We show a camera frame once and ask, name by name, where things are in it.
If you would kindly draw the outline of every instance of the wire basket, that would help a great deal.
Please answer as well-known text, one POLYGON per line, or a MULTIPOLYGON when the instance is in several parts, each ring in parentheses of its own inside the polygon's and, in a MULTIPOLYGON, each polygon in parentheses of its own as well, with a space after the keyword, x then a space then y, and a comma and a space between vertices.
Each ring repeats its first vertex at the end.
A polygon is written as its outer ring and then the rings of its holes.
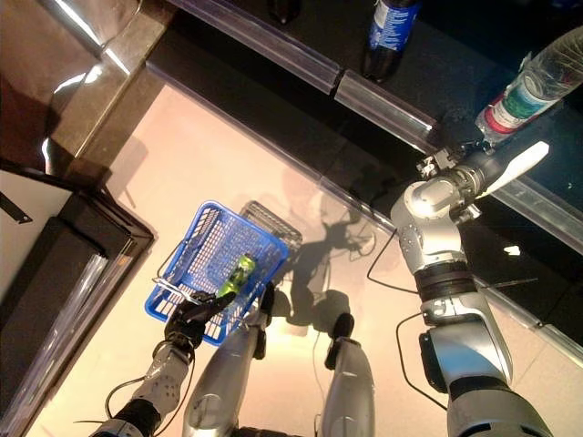
POLYGON ((183 300, 199 303, 193 298, 195 292, 216 294, 242 255, 251 256, 256 267, 235 300, 210 320, 204 334, 205 341, 219 346, 287 259, 288 249, 270 232, 217 202, 200 206, 184 239, 170 255, 166 271, 154 279, 157 285, 146 301, 146 312, 166 321, 183 300))

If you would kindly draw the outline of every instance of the floor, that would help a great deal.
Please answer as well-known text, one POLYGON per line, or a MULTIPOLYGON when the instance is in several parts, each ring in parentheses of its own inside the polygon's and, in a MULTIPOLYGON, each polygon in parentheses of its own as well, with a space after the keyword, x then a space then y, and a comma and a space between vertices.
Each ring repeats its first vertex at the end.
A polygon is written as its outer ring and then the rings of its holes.
MULTIPOLYGON (((317 181, 280 160, 256 140, 180 92, 165 87, 112 166, 109 188, 118 201, 147 222, 158 239, 116 306, 107 315, 28 433, 29 437, 89 435, 104 420, 107 393, 137 378, 151 362, 163 323, 143 309, 151 278, 180 241, 198 205, 214 199, 238 211, 257 200, 303 235, 303 246, 281 284, 267 356, 255 361, 240 412, 240 424, 303 436, 313 435, 332 374, 323 360, 326 331, 334 314, 348 305, 355 317, 353 337, 366 351, 375 379, 376 435, 446 436, 445 413, 410 389, 401 372, 394 330, 419 309, 416 296, 366 278, 390 238, 317 181), (313 297, 313 308, 300 294, 313 297)), ((381 254, 372 277, 412 288, 396 240, 381 254)), ((557 436, 583 427, 580 393, 583 370, 536 334, 495 309, 514 359, 513 388, 530 400, 557 436)), ((411 381, 441 402, 424 381, 417 336, 419 318, 401 331, 404 363, 411 381)), ((197 349, 195 380, 214 348, 197 349)), ((134 387, 112 399, 119 409, 134 387)), ((162 434, 181 434, 182 412, 162 434)))

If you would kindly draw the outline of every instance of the bottle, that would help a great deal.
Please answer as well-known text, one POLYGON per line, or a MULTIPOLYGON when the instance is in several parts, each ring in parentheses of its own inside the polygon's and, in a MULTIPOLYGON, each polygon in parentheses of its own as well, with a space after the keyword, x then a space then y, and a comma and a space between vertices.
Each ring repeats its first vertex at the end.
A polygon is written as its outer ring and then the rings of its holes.
POLYGON ((364 77, 381 83, 393 73, 420 7, 419 0, 377 0, 364 48, 364 77))
POLYGON ((302 0, 267 0, 267 8, 273 19, 287 25, 300 14, 302 0))
POLYGON ((247 283, 247 279, 255 270, 257 263, 249 254, 241 255, 237 267, 230 273, 229 278, 220 286, 217 297, 227 293, 239 294, 240 288, 247 283))
POLYGON ((564 34, 527 61, 502 95, 476 118, 494 146, 552 107, 583 82, 583 26, 564 34))

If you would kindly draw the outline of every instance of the shelf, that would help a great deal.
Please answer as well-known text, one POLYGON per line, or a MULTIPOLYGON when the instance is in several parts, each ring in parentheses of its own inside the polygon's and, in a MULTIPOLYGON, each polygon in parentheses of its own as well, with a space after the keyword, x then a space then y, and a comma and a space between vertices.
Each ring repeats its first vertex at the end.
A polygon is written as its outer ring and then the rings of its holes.
POLYGON ((265 24, 256 16, 223 0, 169 0, 282 66, 312 86, 330 94, 340 74, 340 66, 265 24))

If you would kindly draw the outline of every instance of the soda bottle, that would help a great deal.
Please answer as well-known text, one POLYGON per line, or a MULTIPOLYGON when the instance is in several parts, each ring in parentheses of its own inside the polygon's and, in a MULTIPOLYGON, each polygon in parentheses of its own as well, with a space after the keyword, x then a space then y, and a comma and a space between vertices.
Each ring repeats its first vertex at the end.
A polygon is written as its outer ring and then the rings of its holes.
POLYGON ((393 73, 420 7, 418 0, 377 1, 364 48, 364 77, 381 83, 393 73))

